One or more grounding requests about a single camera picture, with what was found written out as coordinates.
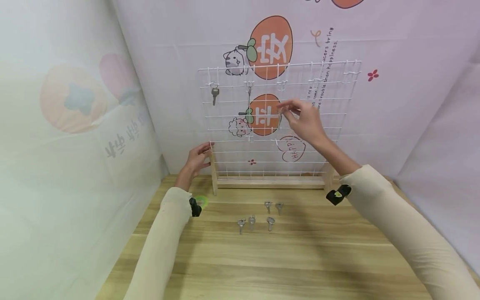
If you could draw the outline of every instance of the black wrist sensor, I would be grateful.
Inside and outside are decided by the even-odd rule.
[[[339,204],[340,202],[342,202],[342,200],[348,196],[348,194],[350,194],[350,192],[352,191],[352,188],[349,187],[348,185],[346,184],[342,184],[338,190],[336,191],[329,191],[328,194],[327,194],[327,200],[330,201],[333,205],[337,205]]]
[[[190,198],[190,207],[192,208],[192,216],[199,216],[202,213],[202,208],[197,204],[195,198]]]

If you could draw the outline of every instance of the right hand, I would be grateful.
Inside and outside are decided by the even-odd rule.
[[[318,109],[311,103],[300,101],[299,99],[290,99],[280,103],[278,108],[287,118],[290,128],[304,141],[309,144],[314,142],[328,141],[328,137],[320,121]]]

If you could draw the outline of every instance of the beige sleeve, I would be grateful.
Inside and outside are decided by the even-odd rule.
[[[366,165],[340,182],[352,188],[350,203],[398,249],[432,299],[480,299],[460,256],[380,173]]]
[[[191,196],[180,188],[170,188],[165,194],[124,300],[163,299],[180,235],[192,215]]]

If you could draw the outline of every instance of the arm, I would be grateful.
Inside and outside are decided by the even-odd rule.
[[[361,167],[327,137],[316,108],[299,100],[280,107],[295,133],[343,175],[340,182],[352,188],[352,206],[402,254],[434,300],[480,299],[479,288],[452,246],[380,173]]]
[[[186,165],[177,176],[175,187],[170,188],[163,197],[124,300],[163,299],[180,235],[192,215],[189,203],[192,194],[188,189],[200,170],[210,165],[204,163],[210,153],[210,143],[191,150]]]

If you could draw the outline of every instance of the wooden stand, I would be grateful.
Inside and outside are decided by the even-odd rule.
[[[233,179],[231,176],[218,176],[215,166],[215,154],[210,156],[212,170],[213,194],[218,189],[333,189],[334,169],[325,164],[322,176],[244,176],[242,179]]]

